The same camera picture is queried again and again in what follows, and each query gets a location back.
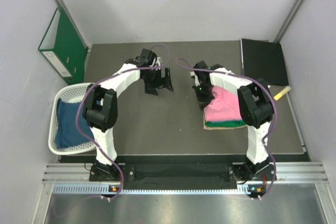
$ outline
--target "plastic basket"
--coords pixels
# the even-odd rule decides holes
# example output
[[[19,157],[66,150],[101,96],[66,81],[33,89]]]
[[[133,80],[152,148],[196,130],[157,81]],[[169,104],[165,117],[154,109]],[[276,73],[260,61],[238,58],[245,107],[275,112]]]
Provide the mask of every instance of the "plastic basket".
[[[83,97],[86,93],[86,89],[88,85],[91,83],[80,83],[71,86],[67,86],[60,91],[55,96],[53,111],[51,113],[51,121],[49,128],[49,140],[48,145],[49,149],[57,154],[57,155],[73,155],[79,154],[83,152],[88,152],[96,148],[96,146],[92,142],[83,143],[80,145],[76,145],[69,148],[58,149],[55,144],[55,137],[57,133],[58,121],[57,121],[57,113],[56,106],[58,99],[62,99],[64,102],[76,103],[83,100]]]

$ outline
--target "green cloth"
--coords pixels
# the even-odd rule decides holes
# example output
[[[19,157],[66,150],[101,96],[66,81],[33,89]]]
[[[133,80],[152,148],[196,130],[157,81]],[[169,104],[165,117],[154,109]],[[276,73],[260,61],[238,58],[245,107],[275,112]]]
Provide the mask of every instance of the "green cloth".
[[[246,123],[244,121],[227,121],[227,122],[205,122],[205,126],[207,127],[225,127],[225,128],[235,128],[245,126]]]

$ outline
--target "wall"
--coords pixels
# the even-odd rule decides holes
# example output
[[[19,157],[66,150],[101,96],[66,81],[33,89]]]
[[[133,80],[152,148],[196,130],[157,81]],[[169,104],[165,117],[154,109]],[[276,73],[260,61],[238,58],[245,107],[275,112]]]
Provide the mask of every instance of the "wall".
[[[281,41],[312,156],[336,194],[336,1],[306,0]]]
[[[0,216],[29,223],[46,163],[51,106],[65,86],[37,47],[55,11],[53,0],[0,0]]]
[[[88,44],[274,40],[295,0],[64,0]]]

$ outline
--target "floor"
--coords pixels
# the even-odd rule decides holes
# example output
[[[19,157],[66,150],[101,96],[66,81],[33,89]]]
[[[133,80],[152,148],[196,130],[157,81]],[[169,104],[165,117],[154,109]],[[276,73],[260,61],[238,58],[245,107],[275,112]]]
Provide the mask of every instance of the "floor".
[[[247,129],[203,129],[203,114],[192,89],[187,70],[175,64],[183,57],[191,65],[204,60],[219,63],[235,73],[242,72],[239,41],[167,42],[172,52],[172,83],[175,92],[159,90],[159,96],[144,93],[142,80],[134,83],[118,98],[118,120],[114,126],[114,143],[119,155],[156,154],[245,154]],[[96,82],[114,74],[129,58],[154,43],[95,44],[92,46],[84,82]],[[167,59],[163,48],[155,53]],[[282,87],[270,88],[272,95]],[[286,97],[276,102],[279,120],[269,138],[270,150],[276,154],[303,153],[300,138]]]
[[[263,201],[246,195],[121,195],[111,203],[88,195],[53,195],[45,223],[326,224],[315,185],[274,185]]]

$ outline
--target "pink towel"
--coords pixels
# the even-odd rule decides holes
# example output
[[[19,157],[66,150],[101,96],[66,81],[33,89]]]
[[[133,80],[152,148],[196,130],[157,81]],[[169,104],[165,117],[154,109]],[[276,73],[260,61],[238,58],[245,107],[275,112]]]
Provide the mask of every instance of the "pink towel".
[[[238,97],[221,87],[214,86],[215,99],[204,108],[206,122],[241,121]]]

